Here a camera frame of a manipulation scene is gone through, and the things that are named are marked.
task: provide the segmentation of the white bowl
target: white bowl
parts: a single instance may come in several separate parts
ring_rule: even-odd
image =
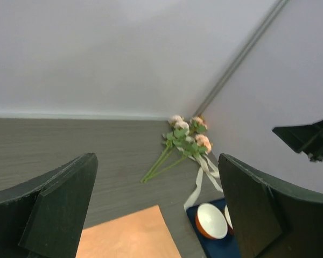
[[[228,232],[228,225],[221,211],[210,203],[203,203],[196,213],[196,226],[207,238],[223,239]]]
[[[225,206],[225,208],[224,208],[224,216],[225,216],[226,221],[227,221],[227,224],[228,224],[228,226],[229,226],[229,228],[228,228],[228,232],[229,232],[230,234],[234,234],[233,226],[232,226],[232,221],[231,221],[230,213],[228,212],[228,207],[227,207],[227,205],[226,205],[226,206]]]

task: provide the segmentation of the white wall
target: white wall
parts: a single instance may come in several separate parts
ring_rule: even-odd
[[[323,163],[271,131],[323,118],[323,0],[290,1],[204,115],[216,156],[323,192]]]
[[[0,113],[190,116],[274,1],[0,1]]]

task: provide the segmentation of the navy blue mat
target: navy blue mat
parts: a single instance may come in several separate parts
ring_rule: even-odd
[[[214,200],[209,203],[218,207],[221,211],[225,208],[226,205],[225,199]],[[198,239],[200,240],[201,246],[205,251],[206,256],[208,258],[241,258],[238,244],[234,236],[228,234],[224,239],[211,240],[201,235],[195,225],[195,215],[198,207],[198,205],[190,207],[187,210],[187,215]]]

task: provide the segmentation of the orange mat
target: orange mat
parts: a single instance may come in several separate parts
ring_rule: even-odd
[[[76,258],[181,258],[159,206],[82,231]]]

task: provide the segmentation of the gray wooden floor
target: gray wooden floor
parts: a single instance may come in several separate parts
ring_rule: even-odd
[[[158,204],[181,256],[205,257],[183,210],[198,165],[186,160],[148,184],[139,182],[167,131],[161,121],[0,119],[0,190],[95,152],[99,170],[85,227]],[[204,179],[199,203],[220,198]]]

